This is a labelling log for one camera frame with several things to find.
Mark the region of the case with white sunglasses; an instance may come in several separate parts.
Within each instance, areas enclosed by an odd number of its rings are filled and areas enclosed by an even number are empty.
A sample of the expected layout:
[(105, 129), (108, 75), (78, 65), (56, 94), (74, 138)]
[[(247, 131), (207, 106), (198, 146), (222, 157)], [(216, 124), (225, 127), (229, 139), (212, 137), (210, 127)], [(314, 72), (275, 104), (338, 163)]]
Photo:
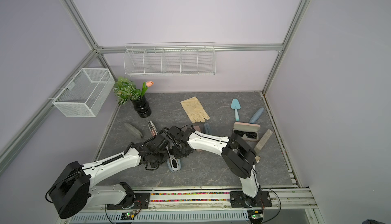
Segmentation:
[(171, 172), (177, 172), (181, 170), (180, 160), (175, 158), (171, 154), (169, 154), (169, 158), (167, 159), (167, 164)]

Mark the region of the beige case brown sunglasses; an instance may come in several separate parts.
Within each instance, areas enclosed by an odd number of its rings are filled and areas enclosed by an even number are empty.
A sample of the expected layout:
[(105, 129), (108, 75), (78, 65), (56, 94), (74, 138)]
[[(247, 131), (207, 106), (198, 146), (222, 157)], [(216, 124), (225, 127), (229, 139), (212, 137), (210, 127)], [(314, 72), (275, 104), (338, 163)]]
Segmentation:
[(152, 121), (148, 121), (148, 126), (153, 137), (157, 136), (157, 129)]

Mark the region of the teal grey case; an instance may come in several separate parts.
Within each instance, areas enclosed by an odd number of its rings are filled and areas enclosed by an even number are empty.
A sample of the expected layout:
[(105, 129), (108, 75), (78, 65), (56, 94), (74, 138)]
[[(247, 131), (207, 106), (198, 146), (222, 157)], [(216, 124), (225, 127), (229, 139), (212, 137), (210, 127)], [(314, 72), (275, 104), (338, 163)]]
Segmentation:
[(209, 134), (209, 135), (211, 134), (211, 128), (208, 123), (204, 124), (204, 131), (205, 131), (205, 134)]

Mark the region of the blue brown glasses case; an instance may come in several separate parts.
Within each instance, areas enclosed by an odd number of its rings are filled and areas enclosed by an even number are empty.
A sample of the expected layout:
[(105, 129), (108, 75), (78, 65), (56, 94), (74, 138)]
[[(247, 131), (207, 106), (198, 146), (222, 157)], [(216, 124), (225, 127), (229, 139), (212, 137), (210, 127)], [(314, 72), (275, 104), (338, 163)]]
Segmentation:
[(260, 118), (260, 116), (263, 114), (263, 112), (264, 112), (264, 107), (259, 108), (259, 109), (253, 114), (253, 116), (250, 118), (249, 123), (250, 123), (250, 124), (255, 124), (255, 123), (258, 121), (258, 119)]

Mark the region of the grey case red glasses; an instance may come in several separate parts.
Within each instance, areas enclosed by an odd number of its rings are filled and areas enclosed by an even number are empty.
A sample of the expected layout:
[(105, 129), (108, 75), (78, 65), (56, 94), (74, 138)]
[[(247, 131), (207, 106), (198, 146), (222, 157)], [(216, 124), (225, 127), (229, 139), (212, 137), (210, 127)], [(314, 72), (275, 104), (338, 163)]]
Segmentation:
[(272, 136), (273, 131), (268, 129), (265, 134), (261, 137), (261, 139), (257, 142), (256, 146), (254, 147), (254, 151), (258, 154), (262, 148), (265, 146), (269, 138)]

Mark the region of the pink glasses case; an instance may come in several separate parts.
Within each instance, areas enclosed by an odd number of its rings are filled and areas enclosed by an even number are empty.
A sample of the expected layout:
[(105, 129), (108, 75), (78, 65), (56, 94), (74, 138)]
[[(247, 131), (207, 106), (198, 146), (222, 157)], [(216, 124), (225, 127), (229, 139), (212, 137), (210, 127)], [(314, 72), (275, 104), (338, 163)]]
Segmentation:
[(194, 130), (196, 130), (196, 131), (198, 131), (198, 132), (202, 132), (200, 126), (194, 126), (193, 128), (194, 128)]

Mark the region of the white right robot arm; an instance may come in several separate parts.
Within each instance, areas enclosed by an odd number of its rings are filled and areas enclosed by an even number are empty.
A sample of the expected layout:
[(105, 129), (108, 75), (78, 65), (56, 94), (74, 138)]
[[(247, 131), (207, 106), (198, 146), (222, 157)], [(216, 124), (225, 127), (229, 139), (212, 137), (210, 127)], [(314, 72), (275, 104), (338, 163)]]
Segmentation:
[(228, 169), (241, 182), (241, 191), (230, 192), (233, 208), (272, 207), (269, 191), (262, 190), (255, 170), (256, 152), (238, 134), (219, 137), (204, 134), (192, 127), (182, 130), (179, 127), (164, 129), (165, 135), (174, 143), (169, 149), (176, 158), (188, 156), (194, 150), (207, 151), (221, 156)]

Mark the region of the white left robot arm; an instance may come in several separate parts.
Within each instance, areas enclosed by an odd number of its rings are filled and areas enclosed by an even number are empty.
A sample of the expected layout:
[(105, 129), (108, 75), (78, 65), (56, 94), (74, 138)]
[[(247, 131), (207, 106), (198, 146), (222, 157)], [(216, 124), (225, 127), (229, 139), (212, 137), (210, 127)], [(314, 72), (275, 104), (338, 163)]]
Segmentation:
[(125, 182), (100, 186), (103, 180), (141, 164), (157, 169), (168, 158), (169, 141), (158, 134), (145, 142), (131, 142), (127, 148), (105, 159), (80, 164), (68, 164), (45, 194), (61, 219), (70, 218), (84, 208), (114, 205), (122, 209), (135, 208), (138, 200)]

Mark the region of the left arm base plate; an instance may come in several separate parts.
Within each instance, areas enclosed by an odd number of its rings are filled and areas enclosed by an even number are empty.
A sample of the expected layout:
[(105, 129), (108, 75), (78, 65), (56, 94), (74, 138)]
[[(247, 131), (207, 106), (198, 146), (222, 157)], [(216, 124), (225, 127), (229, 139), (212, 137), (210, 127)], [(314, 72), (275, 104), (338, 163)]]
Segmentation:
[(150, 196), (151, 194), (149, 192), (127, 194), (119, 204), (108, 204), (107, 210), (148, 209)]

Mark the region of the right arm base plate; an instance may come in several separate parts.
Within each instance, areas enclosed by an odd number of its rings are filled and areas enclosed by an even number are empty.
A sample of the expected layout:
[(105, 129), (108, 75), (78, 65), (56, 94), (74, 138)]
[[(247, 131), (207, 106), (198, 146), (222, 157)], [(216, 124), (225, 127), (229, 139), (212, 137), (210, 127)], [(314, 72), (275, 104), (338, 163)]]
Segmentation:
[(271, 197), (268, 191), (258, 191), (255, 197), (250, 197), (242, 191), (230, 192), (230, 203), (233, 208), (265, 208), (271, 207)]

